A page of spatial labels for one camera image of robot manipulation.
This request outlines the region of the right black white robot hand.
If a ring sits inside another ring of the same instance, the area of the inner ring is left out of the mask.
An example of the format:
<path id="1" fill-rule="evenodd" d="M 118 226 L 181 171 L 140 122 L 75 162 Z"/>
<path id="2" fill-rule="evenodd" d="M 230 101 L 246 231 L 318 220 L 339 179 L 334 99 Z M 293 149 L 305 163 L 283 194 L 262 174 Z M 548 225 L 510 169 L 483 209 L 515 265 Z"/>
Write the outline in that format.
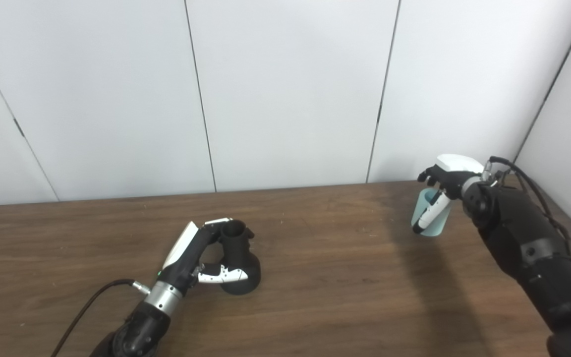
<path id="1" fill-rule="evenodd" d="M 435 165 L 427 167 L 417 177 L 417 181 L 426 183 L 428 187 L 435 187 L 437 183 L 440 187 L 412 222 L 413 231 L 423 234 L 434 226 L 435 222 L 450 210 L 453 201 L 462 198 L 462 187 L 466 181 L 481 176 L 483 170 L 484 165 L 468 156 L 437 156 Z"/>

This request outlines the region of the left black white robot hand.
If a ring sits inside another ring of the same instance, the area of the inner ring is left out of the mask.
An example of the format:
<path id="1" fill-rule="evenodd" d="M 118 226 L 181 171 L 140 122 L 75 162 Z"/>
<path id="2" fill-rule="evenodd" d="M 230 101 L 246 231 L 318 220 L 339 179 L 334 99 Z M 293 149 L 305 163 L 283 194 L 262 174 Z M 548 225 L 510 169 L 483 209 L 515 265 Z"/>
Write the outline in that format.
<path id="1" fill-rule="evenodd" d="M 252 238 L 254 233 L 243 221 L 222 218 L 200 227 L 188 222 L 168 253 L 157 280 L 183 296 L 197 283 L 220 285 L 231 295 L 248 294 L 261 282 L 261 263 L 250 251 Z M 206 248 L 216 242 L 224 253 L 220 261 L 202 262 Z"/>

